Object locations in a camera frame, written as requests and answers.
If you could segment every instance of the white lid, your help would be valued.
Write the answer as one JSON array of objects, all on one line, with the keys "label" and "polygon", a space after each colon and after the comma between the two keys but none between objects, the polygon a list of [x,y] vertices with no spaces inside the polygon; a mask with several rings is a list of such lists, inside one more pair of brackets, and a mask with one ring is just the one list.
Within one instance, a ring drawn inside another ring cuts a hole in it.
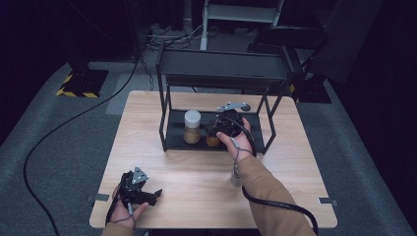
[{"label": "white lid", "polygon": [[200,126],[200,119],[202,115],[197,110],[189,110],[184,115],[185,125],[188,128],[197,128]]}]

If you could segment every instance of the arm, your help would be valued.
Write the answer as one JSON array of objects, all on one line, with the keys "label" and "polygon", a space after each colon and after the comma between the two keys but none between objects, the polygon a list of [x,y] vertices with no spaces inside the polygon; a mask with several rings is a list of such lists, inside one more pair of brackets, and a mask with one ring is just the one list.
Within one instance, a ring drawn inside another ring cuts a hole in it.
[{"label": "arm", "polygon": [[[250,131],[251,125],[243,119],[245,128]],[[283,202],[295,205],[288,190],[267,170],[264,165],[254,158],[248,139],[244,134],[235,138],[240,150],[223,133],[217,137],[226,144],[231,157],[237,163],[237,170],[248,194],[257,199]],[[264,236],[269,235],[315,235],[306,217],[297,211],[263,206],[250,202],[252,216]]]},{"label": "arm", "polygon": [[[113,198],[117,197],[118,189],[118,186],[114,189]],[[133,236],[136,221],[138,221],[148,206],[148,203],[141,204],[130,214],[125,206],[123,206],[122,201],[118,200],[111,214],[110,221],[105,225],[101,236]]]}]

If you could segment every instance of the tan sleeve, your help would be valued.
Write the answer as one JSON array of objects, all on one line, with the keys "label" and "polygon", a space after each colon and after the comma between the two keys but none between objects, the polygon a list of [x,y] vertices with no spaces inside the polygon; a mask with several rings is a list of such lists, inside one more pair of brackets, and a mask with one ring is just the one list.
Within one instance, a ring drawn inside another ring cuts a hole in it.
[{"label": "tan sleeve", "polygon": [[133,236],[133,230],[118,223],[108,222],[101,236]]},{"label": "tan sleeve", "polygon": [[[238,172],[250,196],[295,205],[288,190],[256,158],[249,156],[239,161]],[[263,236],[316,235],[304,214],[300,212],[251,202],[250,207]]]}]

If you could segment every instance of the black metal shelf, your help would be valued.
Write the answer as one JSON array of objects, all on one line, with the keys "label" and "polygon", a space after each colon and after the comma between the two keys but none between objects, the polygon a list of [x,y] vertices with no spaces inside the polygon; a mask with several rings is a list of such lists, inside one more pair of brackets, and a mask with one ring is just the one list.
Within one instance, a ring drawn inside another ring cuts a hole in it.
[{"label": "black metal shelf", "polygon": [[[172,109],[170,87],[195,87],[218,89],[253,89],[263,96],[256,112],[242,113],[251,123],[251,134],[255,140],[258,152],[266,153],[276,136],[272,122],[283,95],[287,95],[289,82],[297,76],[293,61],[283,50],[277,55],[256,53],[231,53],[197,50],[167,49],[162,43],[156,59],[156,73],[159,85],[159,96],[162,109],[162,118],[159,134],[163,150],[168,149],[203,149],[226,150],[223,144],[218,147],[209,147],[206,144],[206,131],[204,125],[215,119],[218,112],[201,112],[202,137],[197,144],[189,145],[184,141],[184,114],[186,110]],[[166,95],[163,92],[162,75],[166,80]],[[272,83],[278,84],[281,92],[277,96],[273,107],[270,108],[267,100],[268,89]],[[265,106],[271,136],[264,144],[261,122],[259,118],[262,107]],[[166,137],[163,130],[167,118]]]}]

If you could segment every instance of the gray carpet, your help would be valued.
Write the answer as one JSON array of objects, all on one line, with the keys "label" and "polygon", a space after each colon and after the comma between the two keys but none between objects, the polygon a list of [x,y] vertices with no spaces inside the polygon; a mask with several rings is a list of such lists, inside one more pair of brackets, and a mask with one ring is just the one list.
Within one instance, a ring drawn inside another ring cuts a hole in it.
[{"label": "gray carpet", "polygon": [[[208,40],[208,49],[244,51],[250,40],[220,34]],[[154,54],[144,56],[153,74]],[[46,82],[0,147],[0,235],[54,235],[46,214],[25,187],[25,159],[49,131],[121,88],[134,67],[119,62],[89,66],[110,71],[100,98],[55,96],[71,71],[65,65]],[[100,234],[89,226],[91,204],[86,199],[98,190],[129,90],[150,87],[145,74],[139,65],[118,97],[63,126],[30,156],[29,183],[61,235]],[[329,196],[338,203],[337,227],[322,229],[321,235],[414,235],[329,83],[326,88],[332,104],[297,104]]]}]

